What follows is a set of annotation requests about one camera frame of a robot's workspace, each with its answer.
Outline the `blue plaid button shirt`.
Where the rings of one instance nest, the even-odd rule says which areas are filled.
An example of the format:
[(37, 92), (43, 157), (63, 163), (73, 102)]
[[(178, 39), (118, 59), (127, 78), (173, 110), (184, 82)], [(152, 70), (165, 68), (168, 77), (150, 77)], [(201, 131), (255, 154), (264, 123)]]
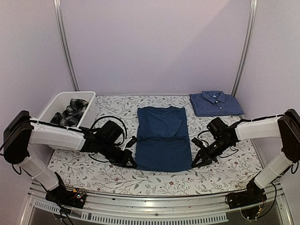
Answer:
[(190, 94), (189, 99), (196, 116), (242, 115), (244, 112), (238, 100), (223, 91), (202, 91)]

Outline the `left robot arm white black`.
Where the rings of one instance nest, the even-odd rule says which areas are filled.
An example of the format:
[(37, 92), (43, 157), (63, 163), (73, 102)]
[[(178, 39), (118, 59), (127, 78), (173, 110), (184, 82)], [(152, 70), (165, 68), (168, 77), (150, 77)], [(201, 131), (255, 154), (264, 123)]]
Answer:
[(70, 199), (61, 177), (29, 152), (29, 145), (48, 146), (53, 149), (99, 153), (112, 165), (137, 168), (129, 149), (121, 149), (125, 142), (117, 139), (127, 137), (127, 129), (109, 120), (102, 127), (67, 127), (32, 118), (28, 111), (21, 111), (3, 133), (0, 154), (11, 165), (37, 180), (59, 203)]

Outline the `teal blue garment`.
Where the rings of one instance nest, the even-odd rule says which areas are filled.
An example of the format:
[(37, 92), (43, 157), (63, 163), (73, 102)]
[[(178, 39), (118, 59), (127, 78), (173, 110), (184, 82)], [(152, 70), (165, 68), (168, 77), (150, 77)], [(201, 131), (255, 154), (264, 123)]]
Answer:
[(135, 161), (138, 170), (175, 173), (191, 169), (192, 154), (186, 109), (137, 109)]

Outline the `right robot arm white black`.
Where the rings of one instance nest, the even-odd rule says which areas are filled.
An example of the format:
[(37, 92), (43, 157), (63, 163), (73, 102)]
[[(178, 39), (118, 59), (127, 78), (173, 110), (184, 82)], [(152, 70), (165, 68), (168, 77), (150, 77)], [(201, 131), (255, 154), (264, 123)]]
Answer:
[(227, 196), (229, 203), (241, 205), (265, 201), (265, 188), (300, 160), (300, 116), (295, 109), (257, 119), (241, 119), (231, 125), (225, 124), (220, 117), (217, 117), (207, 125), (207, 129), (214, 141), (205, 147), (198, 138), (192, 139), (199, 148), (191, 164), (192, 167), (211, 165), (225, 150), (242, 141), (274, 140), (273, 146), (281, 148), (273, 155), (274, 158), (247, 183), (245, 191), (230, 193)]

